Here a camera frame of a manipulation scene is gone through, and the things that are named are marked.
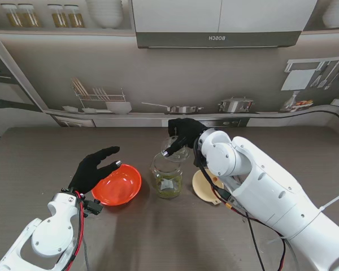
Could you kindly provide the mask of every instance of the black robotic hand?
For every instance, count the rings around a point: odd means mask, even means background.
[[[121,162],[116,161],[105,167],[97,168],[102,160],[117,152],[119,152],[119,147],[109,147],[88,155],[80,162],[68,188],[73,188],[82,194],[88,193],[100,180],[121,166]]]
[[[178,139],[166,149],[164,155],[171,156],[184,146],[193,148],[193,143],[203,131],[208,128],[194,119],[175,119],[168,121],[168,134],[170,137],[178,136]]]

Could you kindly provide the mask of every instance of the table surface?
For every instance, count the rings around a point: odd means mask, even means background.
[[[328,128],[232,128],[287,169],[316,206],[339,194],[339,136]],[[87,154],[108,146],[121,150],[103,165],[120,159],[143,178],[128,204],[105,207],[85,220],[85,240],[92,271],[261,270],[247,221],[226,209],[201,201],[193,192],[193,158],[183,165],[183,190],[177,198],[156,196],[149,166],[167,137],[164,128],[15,128],[0,140],[0,259],[36,217],[47,218],[52,196],[69,184]],[[339,201],[325,210],[339,225]],[[267,244],[276,235],[253,223],[265,269],[277,270],[282,245]],[[72,270],[85,271],[84,249]],[[41,259],[24,247],[23,258],[43,268]],[[301,270],[312,270],[297,253]],[[295,270],[289,250],[283,270]]]

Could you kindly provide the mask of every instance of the stainless steel pot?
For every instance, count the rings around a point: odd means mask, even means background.
[[[198,106],[163,106],[161,104],[155,104],[155,103],[143,103],[143,104],[149,104],[150,106],[161,106],[166,107],[167,112],[169,114],[194,114],[198,113],[199,110],[203,109],[203,107]]]
[[[246,98],[231,98],[222,100],[219,111],[225,113],[248,112],[254,100]]]

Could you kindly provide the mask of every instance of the red bowl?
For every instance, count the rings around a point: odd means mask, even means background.
[[[123,164],[108,177],[102,179],[92,190],[92,194],[104,205],[121,205],[133,199],[141,185],[142,177],[138,170]]]

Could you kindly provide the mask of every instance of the white bowl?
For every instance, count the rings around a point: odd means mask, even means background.
[[[72,106],[63,106],[64,110],[70,113],[78,113],[78,108]]]
[[[95,108],[82,108],[84,113],[94,114],[97,113],[97,110]]]
[[[107,109],[115,114],[124,115],[132,110],[130,102],[106,102]]]

